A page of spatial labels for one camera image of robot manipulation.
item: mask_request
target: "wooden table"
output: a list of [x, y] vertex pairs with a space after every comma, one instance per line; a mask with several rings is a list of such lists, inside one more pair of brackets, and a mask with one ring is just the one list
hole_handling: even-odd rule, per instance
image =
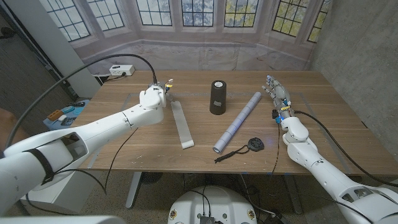
[[[345, 151], [364, 169], [376, 175], [397, 175], [398, 163], [365, 127], [354, 111], [319, 72], [249, 72], [249, 71], [157, 71], [158, 81], [173, 78], [169, 93], [181, 102], [195, 146], [182, 149], [170, 103], [164, 108], [161, 123], [139, 128], [119, 152], [114, 170], [150, 172], [211, 172], [266, 174], [272, 172], [278, 145], [278, 126], [271, 118], [271, 98], [261, 85], [272, 75], [290, 92], [292, 108], [316, 116], [334, 135]], [[139, 103], [138, 94], [152, 80], [150, 72], [136, 71], [132, 77], [105, 83], [74, 122], [90, 123]], [[226, 112], [209, 111], [210, 88], [214, 80], [227, 83]], [[247, 144], [253, 137], [262, 139], [265, 149], [235, 155], [215, 164], [220, 155], [212, 147], [240, 113], [252, 95], [262, 98], [236, 132], [223, 152], [227, 154]], [[322, 156], [346, 174], [363, 175], [326, 133], [310, 118], [297, 114], [308, 128], [310, 138]], [[98, 156], [91, 156], [80, 168], [107, 170], [115, 152], [131, 134], [126, 133], [107, 144]], [[280, 152], [275, 174], [309, 174], [287, 155], [287, 146], [279, 140]]]

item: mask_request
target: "black strap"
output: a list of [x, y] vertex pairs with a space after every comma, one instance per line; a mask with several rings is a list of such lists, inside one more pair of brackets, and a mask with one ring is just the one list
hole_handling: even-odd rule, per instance
[[52, 167], [50, 165], [50, 162], [47, 160], [47, 158], [40, 152], [38, 149], [29, 149], [24, 152], [30, 152], [33, 154], [33, 156], [36, 157], [37, 160], [41, 163], [43, 166], [43, 169], [45, 171], [45, 177], [42, 182], [42, 185], [46, 184], [47, 182], [50, 182], [53, 180], [55, 172], [52, 170]]

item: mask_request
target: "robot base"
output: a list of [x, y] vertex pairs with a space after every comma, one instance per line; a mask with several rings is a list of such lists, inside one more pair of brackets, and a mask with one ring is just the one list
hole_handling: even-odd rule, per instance
[[[204, 187], [197, 187], [193, 190], [203, 193]], [[210, 203], [210, 212], [214, 221], [228, 223], [257, 223], [256, 214], [252, 205], [240, 194], [231, 189], [220, 186], [206, 186], [204, 195]], [[209, 217], [209, 206], [205, 201], [205, 216]], [[200, 217], [203, 216], [202, 195], [196, 192], [187, 192], [174, 202], [170, 209], [168, 224], [188, 224], [201, 223]]]

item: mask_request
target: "black cylinder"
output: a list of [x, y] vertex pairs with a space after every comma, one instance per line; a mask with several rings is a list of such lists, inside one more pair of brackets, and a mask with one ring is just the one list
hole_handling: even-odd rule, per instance
[[225, 113], [226, 83], [216, 80], [211, 84], [210, 112], [215, 115]]

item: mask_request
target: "white foam strip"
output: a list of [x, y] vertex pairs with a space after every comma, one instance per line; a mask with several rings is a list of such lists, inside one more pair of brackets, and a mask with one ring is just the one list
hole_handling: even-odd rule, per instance
[[254, 94], [254, 96], [250, 99], [250, 101], [247, 103], [247, 105], [243, 108], [243, 110], [238, 114], [238, 117], [235, 118], [235, 120], [232, 122], [232, 124], [235, 126], [233, 129], [234, 131], [231, 133], [231, 128], [228, 128], [227, 131], [222, 135], [222, 137], [217, 141], [217, 143], [214, 145], [213, 150], [217, 153], [222, 153], [225, 146], [229, 143], [229, 141], [232, 139], [234, 136], [235, 132], [239, 129], [241, 126], [242, 122], [246, 119], [246, 117], [249, 115], [249, 113], [254, 109], [254, 107], [257, 105], [261, 98], [261, 93], [257, 92]]
[[171, 102], [171, 105], [182, 149], [194, 146], [195, 144], [193, 143], [191, 133], [189, 132], [189, 127], [187, 120], [185, 119], [184, 112], [182, 111], [181, 103], [179, 101], [174, 101]]

